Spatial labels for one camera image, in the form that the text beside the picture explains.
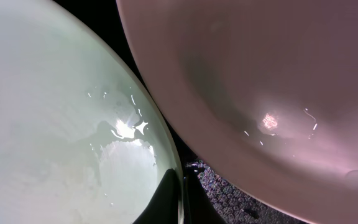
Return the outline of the mint green plate front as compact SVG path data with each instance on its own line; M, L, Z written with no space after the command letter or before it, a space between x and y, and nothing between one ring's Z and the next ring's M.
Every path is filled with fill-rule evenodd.
M53 1L0 1L0 223L134 223L183 172L130 68Z

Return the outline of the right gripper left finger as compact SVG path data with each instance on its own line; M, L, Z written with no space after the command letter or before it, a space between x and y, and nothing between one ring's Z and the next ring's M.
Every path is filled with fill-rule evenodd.
M178 224L180 183L177 173L168 169L145 210L134 224Z

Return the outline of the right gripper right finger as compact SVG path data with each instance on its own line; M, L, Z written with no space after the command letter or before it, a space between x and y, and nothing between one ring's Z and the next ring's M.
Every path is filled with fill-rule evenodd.
M194 168L184 171L184 224L225 224L204 191Z

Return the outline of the white pink plate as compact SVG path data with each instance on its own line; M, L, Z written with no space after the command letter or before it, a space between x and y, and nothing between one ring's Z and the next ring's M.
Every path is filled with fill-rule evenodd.
M358 0L117 2L175 132L218 174L311 223L358 223Z

